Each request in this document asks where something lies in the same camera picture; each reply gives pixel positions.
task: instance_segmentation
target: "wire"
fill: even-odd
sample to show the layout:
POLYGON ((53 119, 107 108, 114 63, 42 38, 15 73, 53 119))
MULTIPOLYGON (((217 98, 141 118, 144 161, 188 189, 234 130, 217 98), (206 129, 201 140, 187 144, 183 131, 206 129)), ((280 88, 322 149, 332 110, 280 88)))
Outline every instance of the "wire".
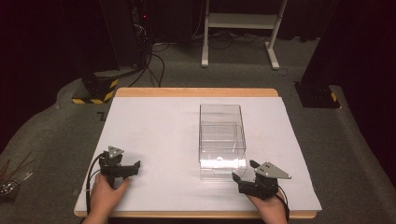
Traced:
POLYGON ((203 11, 204 11, 204 0, 201 0, 201 12, 199 14, 199 22, 198 22, 197 29, 195 30, 195 33, 192 35, 192 37, 194 37, 198 33, 199 27, 201 25, 203 11))
POLYGON ((90 179, 92 179, 92 177, 93 177, 96 173, 98 173, 99 171, 100 171, 100 170, 97 170, 97 171, 93 172, 93 174, 91 175, 90 179))
POLYGON ((135 79, 134 80, 134 82, 133 83, 131 83, 131 85, 129 85, 128 87, 132 87, 142 76, 143 76, 143 74, 146 72, 146 70, 149 68, 149 63, 151 62, 151 53, 150 53, 150 55, 149 55, 149 58, 148 58, 148 62, 146 63, 146 66, 145 66, 145 68, 143 69, 143 71, 140 73, 140 75, 139 75, 139 77, 137 77, 137 79, 135 79))
POLYGON ((93 166, 95 165, 95 163, 99 160, 99 158, 101 158, 103 156, 103 153, 100 154, 99 156, 97 156, 90 167, 90 171, 88 172, 87 175, 87 184, 85 186, 85 200, 86 200, 86 204, 87 204, 87 215, 91 212, 91 172, 93 169, 93 166))
POLYGON ((158 87, 161 87, 161 84, 163 82, 163 72, 165 71, 165 63, 163 62, 163 59, 157 54, 151 54, 151 55, 157 57, 158 59, 161 60, 161 63, 163 63, 163 71, 161 72, 160 81, 158 82, 158 87))

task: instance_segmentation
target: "yellow black warning tape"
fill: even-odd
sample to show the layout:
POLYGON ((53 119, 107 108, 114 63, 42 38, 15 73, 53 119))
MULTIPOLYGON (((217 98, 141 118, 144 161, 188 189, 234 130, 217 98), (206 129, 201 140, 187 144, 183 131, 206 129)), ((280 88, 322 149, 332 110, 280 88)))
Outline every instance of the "yellow black warning tape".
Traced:
POLYGON ((104 88, 101 88, 95 96, 91 97, 73 97, 72 101, 77 105, 84 104, 106 104, 110 101, 111 97, 114 94, 114 90, 116 89, 117 84, 119 83, 118 79, 112 80, 109 85, 105 84, 104 88))

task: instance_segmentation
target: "black speaker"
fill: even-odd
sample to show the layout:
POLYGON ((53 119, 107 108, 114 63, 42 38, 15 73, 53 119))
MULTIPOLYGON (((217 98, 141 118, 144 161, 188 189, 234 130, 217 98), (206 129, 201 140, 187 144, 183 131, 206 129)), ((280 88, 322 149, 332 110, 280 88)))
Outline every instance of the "black speaker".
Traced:
POLYGON ((94 73, 134 70, 140 66, 134 1, 62 0, 62 6, 77 48, 83 51, 94 73))

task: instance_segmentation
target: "dark background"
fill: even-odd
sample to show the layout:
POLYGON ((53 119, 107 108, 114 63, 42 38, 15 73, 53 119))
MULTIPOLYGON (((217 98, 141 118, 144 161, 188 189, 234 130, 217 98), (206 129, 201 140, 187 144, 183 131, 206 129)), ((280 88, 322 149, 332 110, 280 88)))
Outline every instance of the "dark background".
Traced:
MULTIPOLYGON (((201 1, 148 0, 146 3, 150 26, 158 35, 189 45, 197 27, 198 34, 202 33, 201 1)), ((278 1, 211 1, 211 4, 214 11, 262 13, 260 8, 272 12, 278 1)), ((342 87, 362 134, 396 185, 394 11, 395 3, 386 0, 289 1, 278 37, 299 36, 302 41, 321 37, 305 72, 304 83, 314 88, 331 84, 342 87)), ((96 35, 77 32, 73 35, 76 46, 87 42, 110 46, 98 1, 0 3, 0 151, 26 120, 55 103, 61 87, 81 77, 74 59, 70 58, 71 42, 64 35, 61 17, 76 23, 70 18, 81 15, 90 19, 77 24, 95 28, 96 35), (64 6, 73 11, 62 10, 64 6)), ((111 51, 104 47, 97 52, 83 50, 83 53, 87 58, 98 54, 114 58, 111 51)))

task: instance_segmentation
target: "white paper sheet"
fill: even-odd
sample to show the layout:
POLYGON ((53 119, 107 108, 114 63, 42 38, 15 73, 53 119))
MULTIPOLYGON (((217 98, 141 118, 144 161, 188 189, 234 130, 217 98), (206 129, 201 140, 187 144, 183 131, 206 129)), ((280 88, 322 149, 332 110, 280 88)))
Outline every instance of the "white paper sheet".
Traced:
MULTIPOLYGON (((113 146, 125 150, 122 165, 141 161, 115 211, 256 211, 232 180, 200 179, 200 104, 241 105, 247 161, 292 176, 278 180, 291 211, 321 210, 280 97, 115 97, 94 158, 113 146)), ((84 191, 75 211, 86 211, 84 191)))

